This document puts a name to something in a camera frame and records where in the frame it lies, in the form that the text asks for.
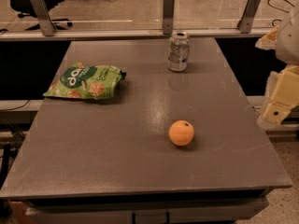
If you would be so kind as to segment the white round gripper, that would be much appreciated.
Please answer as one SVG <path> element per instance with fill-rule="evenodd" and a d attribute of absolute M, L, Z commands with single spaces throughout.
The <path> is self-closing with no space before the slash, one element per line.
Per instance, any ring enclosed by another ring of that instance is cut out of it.
<path fill-rule="evenodd" d="M 279 73 L 270 73 L 257 118 L 261 128 L 272 129 L 280 125 L 299 105 L 299 4 L 290 10 L 279 27 L 275 26 L 259 38 L 255 47 L 276 49 L 276 57 L 288 63 Z"/>

